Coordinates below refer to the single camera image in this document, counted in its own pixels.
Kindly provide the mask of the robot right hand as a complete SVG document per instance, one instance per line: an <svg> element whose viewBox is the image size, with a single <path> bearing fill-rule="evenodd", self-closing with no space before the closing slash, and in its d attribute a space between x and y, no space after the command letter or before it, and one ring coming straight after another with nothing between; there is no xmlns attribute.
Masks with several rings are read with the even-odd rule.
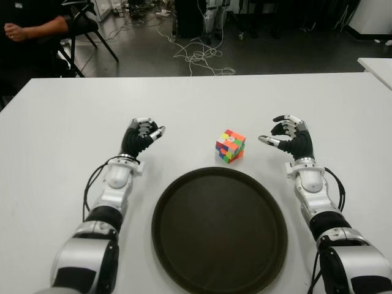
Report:
<svg viewBox="0 0 392 294"><path fill-rule="evenodd" d="M277 123L271 130L273 137L260 135L260 142L291 154L295 160L305 157L314 159L311 135L302 119L293 115L280 115L273 121Z"/></svg>

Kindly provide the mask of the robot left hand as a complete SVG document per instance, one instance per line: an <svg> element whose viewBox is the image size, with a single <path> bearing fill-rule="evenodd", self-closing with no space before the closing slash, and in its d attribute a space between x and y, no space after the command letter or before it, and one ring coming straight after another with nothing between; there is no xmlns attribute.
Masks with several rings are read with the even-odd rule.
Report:
<svg viewBox="0 0 392 294"><path fill-rule="evenodd" d="M158 126L151 118L134 118L128 126L121 143L120 154L133 158L163 136L165 126Z"/></svg>

